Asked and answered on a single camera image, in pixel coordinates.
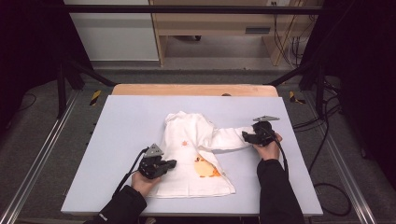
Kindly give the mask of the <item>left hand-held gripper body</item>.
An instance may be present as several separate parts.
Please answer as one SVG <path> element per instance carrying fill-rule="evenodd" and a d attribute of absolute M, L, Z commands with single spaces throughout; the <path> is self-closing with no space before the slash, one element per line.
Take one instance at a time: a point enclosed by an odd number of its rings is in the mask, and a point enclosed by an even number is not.
<path fill-rule="evenodd" d="M 139 163 L 138 171 L 148 179 L 154 179 L 166 174 L 167 172 L 162 170 L 165 162 L 162 159 L 162 155 L 162 150 L 156 144 L 152 144 Z"/>

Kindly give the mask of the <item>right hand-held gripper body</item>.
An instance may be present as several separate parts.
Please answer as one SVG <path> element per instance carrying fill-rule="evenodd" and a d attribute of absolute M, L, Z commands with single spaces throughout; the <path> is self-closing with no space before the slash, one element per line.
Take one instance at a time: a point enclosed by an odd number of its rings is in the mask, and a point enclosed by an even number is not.
<path fill-rule="evenodd" d="M 253 131 L 257 138 L 255 145 L 265 147 L 276 140 L 275 131 L 272 129 L 270 123 L 271 120 L 278 120 L 278 118 L 262 116 L 254 119 L 255 124 L 253 125 Z"/>

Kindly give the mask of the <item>white shirt with chick print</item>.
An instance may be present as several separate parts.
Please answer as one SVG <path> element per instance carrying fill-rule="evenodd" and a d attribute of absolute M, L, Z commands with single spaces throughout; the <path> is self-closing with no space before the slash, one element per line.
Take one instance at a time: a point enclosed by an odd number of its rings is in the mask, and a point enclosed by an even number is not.
<path fill-rule="evenodd" d="M 215 197 L 235 193 L 214 152 L 248 147 L 242 133 L 250 126 L 218 128 L 204 115 L 179 111 L 164 120 L 160 149 L 176 167 L 148 194 L 153 198 Z"/>

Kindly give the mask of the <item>person's right hand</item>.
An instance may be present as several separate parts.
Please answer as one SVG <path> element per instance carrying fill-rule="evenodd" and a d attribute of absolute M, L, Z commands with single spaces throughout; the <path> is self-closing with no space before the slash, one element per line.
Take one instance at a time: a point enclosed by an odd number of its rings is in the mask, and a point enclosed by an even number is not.
<path fill-rule="evenodd" d="M 280 142 L 282 137 L 276 133 L 276 140 L 268 144 L 267 146 L 254 145 L 253 147 L 257 150 L 259 156 L 264 160 L 278 160 L 280 155 L 280 149 L 276 142 Z"/>

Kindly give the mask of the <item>person's left hand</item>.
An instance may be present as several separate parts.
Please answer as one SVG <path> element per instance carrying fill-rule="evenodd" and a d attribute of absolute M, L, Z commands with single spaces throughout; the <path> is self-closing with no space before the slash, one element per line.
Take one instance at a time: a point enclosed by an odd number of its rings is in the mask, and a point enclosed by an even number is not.
<path fill-rule="evenodd" d="M 161 179 L 159 177 L 154 179 L 148 179 L 144 177 L 140 172 L 136 172 L 132 175 L 132 188 L 138 191 L 143 197 L 147 197 L 151 190 L 159 184 Z"/>

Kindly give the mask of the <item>black metal stand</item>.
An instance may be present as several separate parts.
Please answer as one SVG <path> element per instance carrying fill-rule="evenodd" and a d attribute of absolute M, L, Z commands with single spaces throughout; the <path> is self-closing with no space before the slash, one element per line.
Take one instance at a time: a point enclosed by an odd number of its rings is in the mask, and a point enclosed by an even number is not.
<path fill-rule="evenodd" d="M 313 85 L 316 85 L 316 100 L 315 100 L 315 111 L 320 119 L 324 119 L 324 66 L 321 63 L 308 62 L 288 72 L 286 75 L 279 77 L 271 82 L 270 86 L 277 87 L 285 81 L 301 75 L 302 79 L 299 83 L 299 88 L 302 91 L 309 91 Z"/>
<path fill-rule="evenodd" d="M 58 116 L 60 119 L 66 110 L 66 93 L 65 82 L 68 81 L 73 90 L 81 90 L 85 82 L 81 78 L 81 74 L 88 75 L 93 79 L 101 82 L 108 87 L 115 87 L 116 82 L 113 82 L 101 75 L 97 74 L 93 69 L 88 68 L 76 61 L 68 60 L 59 63 L 57 68 L 57 88 L 58 88 Z"/>

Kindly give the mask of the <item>wooden table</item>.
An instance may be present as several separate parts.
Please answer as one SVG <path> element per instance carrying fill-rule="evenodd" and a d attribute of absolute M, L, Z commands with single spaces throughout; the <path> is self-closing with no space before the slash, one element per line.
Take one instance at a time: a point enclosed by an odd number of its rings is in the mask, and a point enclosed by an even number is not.
<path fill-rule="evenodd" d="M 119 84 L 113 95 L 192 95 L 277 97 L 275 87 L 250 84 Z"/>

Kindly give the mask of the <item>black curtain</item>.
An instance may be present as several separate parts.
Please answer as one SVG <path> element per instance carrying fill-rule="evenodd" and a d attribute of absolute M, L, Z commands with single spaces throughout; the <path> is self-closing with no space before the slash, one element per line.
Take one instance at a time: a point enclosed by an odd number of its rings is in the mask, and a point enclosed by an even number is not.
<path fill-rule="evenodd" d="M 37 15 L 78 63 L 92 68 L 68 13 L 34 5 L 59 5 L 64 0 L 0 0 L 0 133 L 9 126 L 24 94 L 56 78 L 56 63 L 30 19 Z"/>
<path fill-rule="evenodd" d="M 341 102 L 363 147 L 396 189 L 396 0 L 324 0 L 303 62 L 316 59 L 341 80 Z"/>

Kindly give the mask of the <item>light wooden desk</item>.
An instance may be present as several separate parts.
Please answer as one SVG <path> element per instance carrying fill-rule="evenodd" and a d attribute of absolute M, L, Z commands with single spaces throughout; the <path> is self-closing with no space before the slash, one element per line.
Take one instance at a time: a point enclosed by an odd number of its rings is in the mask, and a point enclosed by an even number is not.
<path fill-rule="evenodd" d="M 148 0 L 152 6 L 320 7 L 324 0 Z M 284 59 L 292 37 L 308 37 L 316 18 L 308 15 L 179 14 L 151 15 L 160 62 L 170 36 L 247 35 L 262 39 L 274 66 Z"/>

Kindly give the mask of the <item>white cabinet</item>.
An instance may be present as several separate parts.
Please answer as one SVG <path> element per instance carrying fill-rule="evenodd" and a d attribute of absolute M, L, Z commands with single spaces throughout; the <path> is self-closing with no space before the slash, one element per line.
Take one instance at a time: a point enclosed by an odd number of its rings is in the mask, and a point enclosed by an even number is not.
<path fill-rule="evenodd" d="M 151 15 L 71 13 L 91 61 L 158 61 Z"/>

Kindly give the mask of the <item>aluminium rail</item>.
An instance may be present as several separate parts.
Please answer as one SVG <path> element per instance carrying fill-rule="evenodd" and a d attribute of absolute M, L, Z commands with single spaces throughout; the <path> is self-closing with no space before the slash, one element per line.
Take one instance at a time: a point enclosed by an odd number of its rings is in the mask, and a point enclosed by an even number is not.
<path fill-rule="evenodd" d="M 335 170 L 344 186 L 346 195 L 351 201 L 360 223 L 377 224 L 375 216 L 370 206 L 366 202 L 355 177 L 351 173 L 346 161 L 344 160 L 344 157 L 342 156 L 338 146 L 335 144 L 335 141 L 330 134 L 329 122 L 325 115 L 323 120 L 324 123 L 319 124 L 318 126 L 323 138 L 317 151 L 316 158 L 318 158 L 319 152 L 323 149 L 323 147 L 326 146 Z"/>
<path fill-rule="evenodd" d="M 12 201 L 7 206 L 6 211 L 0 216 L 0 224 L 14 224 L 18 218 L 20 211 L 22 210 L 29 194 L 31 193 L 35 182 L 37 181 L 40 173 L 50 156 L 52 149 L 54 148 L 57 140 L 64 129 L 71 112 L 73 111 L 78 97 L 81 95 L 81 91 L 73 90 L 66 102 L 66 108 L 62 115 L 54 122 L 43 146 L 40 148 L 33 164 L 27 172 L 25 178 L 21 182 L 17 192 L 15 193 Z"/>

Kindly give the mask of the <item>black metal frame bar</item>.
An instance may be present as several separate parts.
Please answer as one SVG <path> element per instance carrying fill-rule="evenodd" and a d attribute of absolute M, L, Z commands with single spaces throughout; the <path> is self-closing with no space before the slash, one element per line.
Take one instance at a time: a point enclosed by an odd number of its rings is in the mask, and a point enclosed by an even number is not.
<path fill-rule="evenodd" d="M 319 15 L 322 7 L 236 7 L 236 6 L 125 6 L 65 5 L 70 13 L 180 13 L 180 14 L 280 14 Z"/>

